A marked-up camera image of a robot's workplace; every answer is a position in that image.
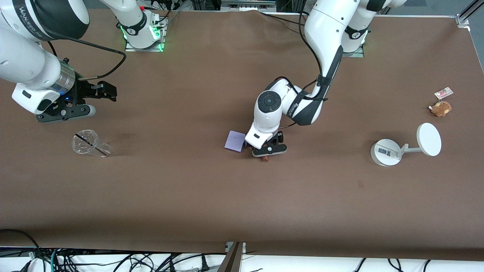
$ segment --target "label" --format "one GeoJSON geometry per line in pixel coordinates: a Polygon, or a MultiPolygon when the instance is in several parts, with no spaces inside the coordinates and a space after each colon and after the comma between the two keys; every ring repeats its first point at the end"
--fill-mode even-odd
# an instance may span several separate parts
{"type": "Polygon", "coordinates": [[[442,100],[453,93],[454,92],[451,90],[451,88],[447,87],[441,91],[434,93],[434,95],[437,97],[437,99],[442,100]]]}

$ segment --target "plastic cup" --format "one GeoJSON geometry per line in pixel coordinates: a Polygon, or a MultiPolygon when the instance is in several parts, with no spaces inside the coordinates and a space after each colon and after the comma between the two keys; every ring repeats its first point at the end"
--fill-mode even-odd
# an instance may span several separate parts
{"type": "Polygon", "coordinates": [[[72,138],[72,149],[79,154],[107,157],[113,152],[110,145],[102,141],[94,130],[81,130],[72,138]]]}

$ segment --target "brown plush toy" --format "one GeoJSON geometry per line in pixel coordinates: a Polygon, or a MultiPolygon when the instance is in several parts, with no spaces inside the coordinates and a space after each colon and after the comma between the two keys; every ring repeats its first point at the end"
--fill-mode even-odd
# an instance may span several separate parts
{"type": "Polygon", "coordinates": [[[452,110],[451,105],[445,101],[437,102],[434,106],[429,106],[428,108],[437,117],[445,116],[446,113],[452,110]]]}

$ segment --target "card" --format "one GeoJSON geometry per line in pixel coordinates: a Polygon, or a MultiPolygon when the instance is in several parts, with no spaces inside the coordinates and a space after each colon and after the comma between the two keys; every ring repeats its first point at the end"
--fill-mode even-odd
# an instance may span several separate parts
{"type": "Polygon", "coordinates": [[[434,95],[437,97],[437,99],[442,100],[443,98],[453,94],[454,92],[451,90],[451,88],[447,87],[441,91],[438,91],[434,93],[434,95]]]}
{"type": "Polygon", "coordinates": [[[227,141],[225,142],[225,149],[235,152],[242,152],[242,147],[245,142],[245,134],[231,130],[228,133],[227,141]]]}

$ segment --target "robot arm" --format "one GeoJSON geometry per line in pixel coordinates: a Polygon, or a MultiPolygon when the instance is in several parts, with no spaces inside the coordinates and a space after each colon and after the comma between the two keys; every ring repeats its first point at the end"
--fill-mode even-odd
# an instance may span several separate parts
{"type": "Polygon", "coordinates": [[[100,0],[116,16],[126,40],[135,48],[147,48],[160,39],[160,16],[141,10],[136,0],[100,0]]]}
{"type": "MultiPolygon", "coordinates": [[[[136,0],[103,2],[127,30],[133,47],[149,47],[159,39],[153,31],[159,16],[141,11],[136,0]]],[[[95,109],[85,105],[86,97],[116,101],[114,86],[79,81],[67,61],[40,46],[41,41],[61,38],[57,33],[77,39],[84,35],[89,14],[82,0],[0,0],[0,13],[0,77],[17,83],[12,98],[38,121],[91,116],[95,109]]]]}
{"type": "Polygon", "coordinates": [[[318,0],[304,27],[321,71],[312,93],[287,79],[271,83],[257,98],[254,122],[245,140],[257,149],[276,135],[282,114],[298,125],[310,125],[319,116],[326,93],[343,56],[341,39],[359,0],[318,0]]]}

